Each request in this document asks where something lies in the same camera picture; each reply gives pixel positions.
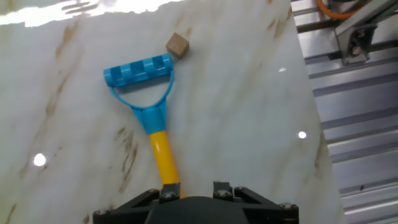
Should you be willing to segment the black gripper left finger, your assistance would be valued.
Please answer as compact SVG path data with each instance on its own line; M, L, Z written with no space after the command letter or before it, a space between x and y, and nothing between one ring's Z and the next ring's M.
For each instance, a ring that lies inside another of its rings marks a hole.
M180 183L149 189L118 208L102 208L93 212L93 224L145 223L156 206L180 199Z

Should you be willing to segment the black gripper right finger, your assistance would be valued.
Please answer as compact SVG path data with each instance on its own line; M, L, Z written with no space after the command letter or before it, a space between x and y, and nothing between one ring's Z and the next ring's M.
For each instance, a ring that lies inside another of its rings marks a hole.
M239 215L248 223L299 224L296 204L276 204L247 187L214 181L213 198L226 202L222 208L232 209L233 215Z

